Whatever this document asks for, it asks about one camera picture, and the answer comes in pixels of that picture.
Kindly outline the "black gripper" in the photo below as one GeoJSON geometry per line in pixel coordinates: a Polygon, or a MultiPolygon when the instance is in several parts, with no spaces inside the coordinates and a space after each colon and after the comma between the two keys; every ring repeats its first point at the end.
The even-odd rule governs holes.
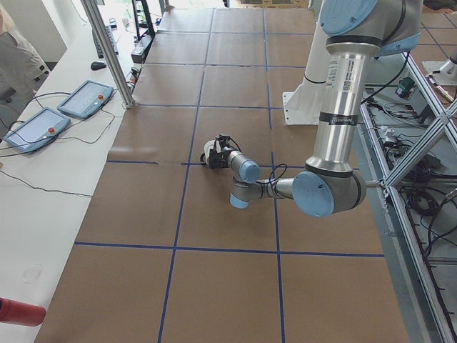
{"type": "Polygon", "coordinates": [[[228,155],[229,151],[227,150],[217,152],[215,149],[210,149],[208,156],[208,166],[211,169],[228,168],[228,155]]]}

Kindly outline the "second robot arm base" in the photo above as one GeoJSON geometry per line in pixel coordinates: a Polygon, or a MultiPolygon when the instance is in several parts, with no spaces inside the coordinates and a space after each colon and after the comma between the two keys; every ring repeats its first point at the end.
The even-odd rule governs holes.
{"type": "Polygon", "coordinates": [[[456,51],[445,61],[423,61],[422,65],[435,84],[439,86],[456,85],[456,51]]]}

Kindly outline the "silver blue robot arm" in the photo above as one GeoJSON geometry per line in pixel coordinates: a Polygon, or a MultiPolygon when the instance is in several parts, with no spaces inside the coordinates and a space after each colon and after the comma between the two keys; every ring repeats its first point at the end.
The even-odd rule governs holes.
{"type": "Polygon", "coordinates": [[[366,183],[349,164],[367,68],[374,57],[412,50],[419,41],[422,1],[325,1],[318,26],[329,63],[313,155],[292,179],[260,178],[259,165],[229,136],[208,141],[201,163],[233,171],[230,203],[245,209],[266,197],[292,199],[305,214],[327,217],[357,207],[366,183]]]}

